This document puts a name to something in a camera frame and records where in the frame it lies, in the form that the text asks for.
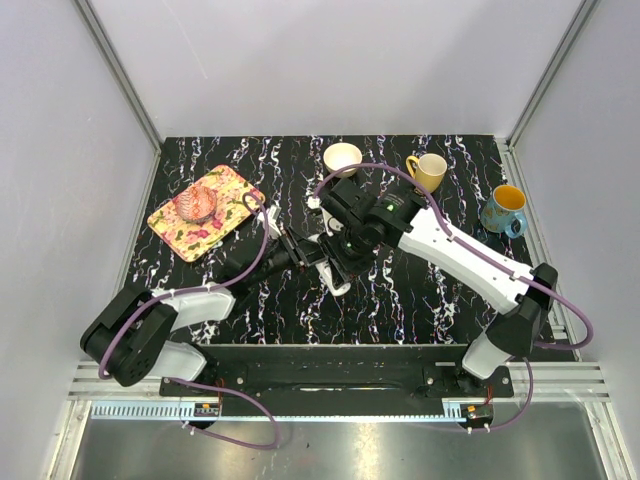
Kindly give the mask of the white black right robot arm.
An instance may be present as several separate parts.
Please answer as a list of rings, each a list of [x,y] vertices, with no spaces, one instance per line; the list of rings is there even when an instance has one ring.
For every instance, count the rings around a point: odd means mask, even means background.
[[[377,197],[344,178],[319,198],[321,208],[341,225],[339,232],[318,239],[334,287],[367,270],[375,249],[386,245],[439,267],[495,310],[495,318],[470,343],[454,373],[460,392],[480,394],[499,366],[530,354],[553,300],[529,283],[538,280],[545,288],[554,287],[553,267],[517,262],[448,223],[440,224],[434,209],[411,187],[394,187]]]

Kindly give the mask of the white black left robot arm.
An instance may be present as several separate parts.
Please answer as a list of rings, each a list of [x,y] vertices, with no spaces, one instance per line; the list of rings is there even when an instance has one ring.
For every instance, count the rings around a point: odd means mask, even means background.
[[[180,376],[195,395],[213,390],[215,369],[198,347],[176,343],[171,333],[192,324],[221,321],[253,287],[276,273],[326,262],[320,236],[304,238],[285,228],[255,260],[227,268],[220,284],[178,290],[125,285],[82,334],[79,345],[99,366],[99,376],[130,387],[148,376]]]

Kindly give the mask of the white remote control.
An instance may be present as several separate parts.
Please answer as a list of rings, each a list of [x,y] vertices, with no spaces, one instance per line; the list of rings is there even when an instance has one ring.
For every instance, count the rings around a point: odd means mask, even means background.
[[[315,264],[315,268],[320,280],[327,286],[329,292],[334,297],[343,296],[350,290],[351,283],[339,271],[335,260],[331,257],[325,245],[324,237],[325,234],[314,234],[309,237],[309,240],[319,247],[322,254],[322,259]]]

